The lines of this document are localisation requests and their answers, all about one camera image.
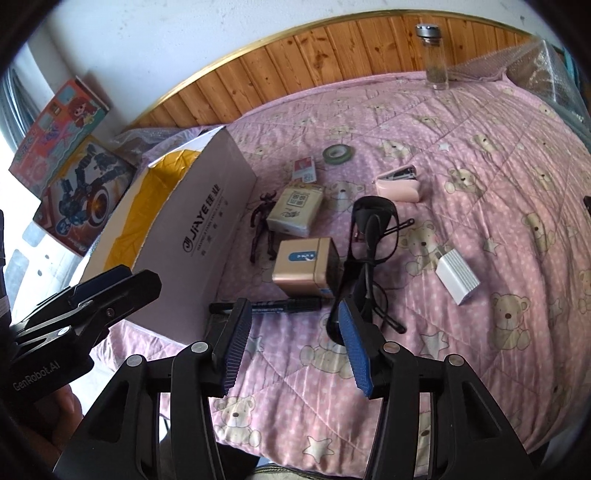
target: black figurine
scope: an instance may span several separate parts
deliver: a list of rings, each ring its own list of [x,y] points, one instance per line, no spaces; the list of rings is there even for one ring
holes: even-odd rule
[[[277,195],[277,192],[274,190],[273,193],[266,193],[261,195],[259,198],[261,199],[262,203],[254,209],[251,215],[251,228],[255,226],[255,219],[256,216],[260,213],[261,218],[256,225],[255,237],[252,239],[252,246],[251,246],[251,263],[255,262],[256,256],[256,246],[258,245],[259,240],[261,239],[262,234],[267,230],[269,233],[267,234],[267,253],[269,254],[269,260],[273,261],[277,258],[277,252],[273,248],[273,241],[275,240],[275,232],[271,232],[269,230],[269,226],[267,225],[267,217],[273,210],[273,207],[277,203],[277,201],[273,200]]]

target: pink bedspread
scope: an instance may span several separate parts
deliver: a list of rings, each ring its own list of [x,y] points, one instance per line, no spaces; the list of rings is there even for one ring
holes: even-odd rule
[[[411,163],[423,201],[397,206],[416,223],[376,269],[408,333],[382,330],[416,355],[463,355],[533,450],[578,414],[591,387],[591,223],[582,204],[591,158],[552,109],[508,80],[434,92],[420,77],[310,90],[229,127],[258,181],[218,296],[282,297],[264,242],[256,266],[248,261],[248,221],[261,193],[287,184],[288,162],[316,160],[326,198],[312,235],[331,236],[340,255],[353,201],[375,193],[378,173]],[[353,159],[326,165],[323,149],[341,142]],[[460,307],[434,273],[438,245],[457,248],[482,282]],[[236,386],[212,400],[213,422],[220,441],[282,465],[362,476],[380,401],[355,387],[345,349],[324,332],[326,316],[255,316]],[[98,347],[113,368],[132,353],[177,351],[127,323]],[[426,399],[421,412],[419,471],[428,459]]]

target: person's hand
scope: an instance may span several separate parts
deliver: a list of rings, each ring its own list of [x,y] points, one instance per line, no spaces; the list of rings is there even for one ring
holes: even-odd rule
[[[21,431],[31,448],[53,469],[62,451],[66,448],[66,443],[82,421],[83,415],[80,400],[74,395],[69,385],[53,392],[51,397],[60,409],[59,419],[52,432],[51,441],[49,442],[25,426],[21,426]]]

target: robot toy box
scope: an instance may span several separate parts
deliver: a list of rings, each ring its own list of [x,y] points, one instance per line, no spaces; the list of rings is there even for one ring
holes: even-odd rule
[[[84,256],[129,187],[135,169],[88,136],[53,177],[33,220]]]

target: power adapter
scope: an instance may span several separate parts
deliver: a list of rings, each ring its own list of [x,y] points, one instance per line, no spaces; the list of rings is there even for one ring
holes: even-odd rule
[[[460,305],[480,285],[480,280],[455,248],[446,253],[443,247],[437,247],[435,255],[439,259],[435,273]]]

